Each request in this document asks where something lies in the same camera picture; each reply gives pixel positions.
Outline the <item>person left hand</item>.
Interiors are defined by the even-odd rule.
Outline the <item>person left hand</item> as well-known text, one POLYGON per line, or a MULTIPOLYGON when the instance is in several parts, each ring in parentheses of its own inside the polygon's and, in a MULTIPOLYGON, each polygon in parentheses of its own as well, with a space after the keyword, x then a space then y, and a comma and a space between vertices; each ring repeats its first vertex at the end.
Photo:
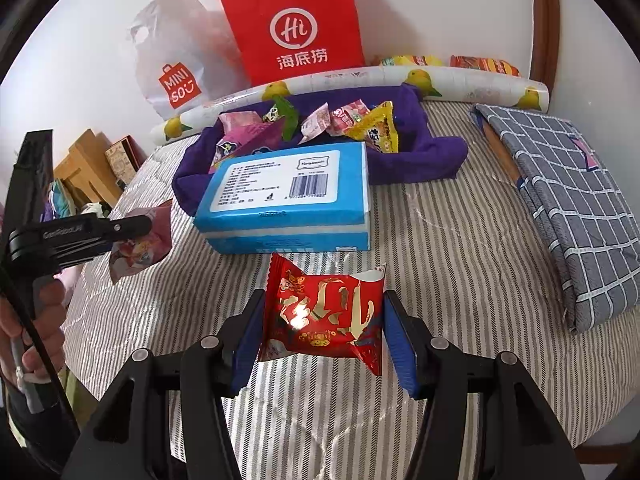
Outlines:
MULTIPOLYGON (((66 289, 56 278, 49 278, 39 287, 39 298, 42 308, 34 321, 44 348, 56 372, 65 365, 63 344, 65 340, 62 324, 66 319, 63 306, 66 289)), ((11 351, 11 340, 21 337, 28 346, 32 343, 28 335, 24 335, 23 327, 16 316, 12 304, 6 297, 1 297, 1 371, 2 376, 11 385, 16 385, 16 366, 11 351)), ((27 373, 34 374, 40 379, 49 377, 43 360, 34 348, 27 349, 22 356, 22 367, 27 373)))

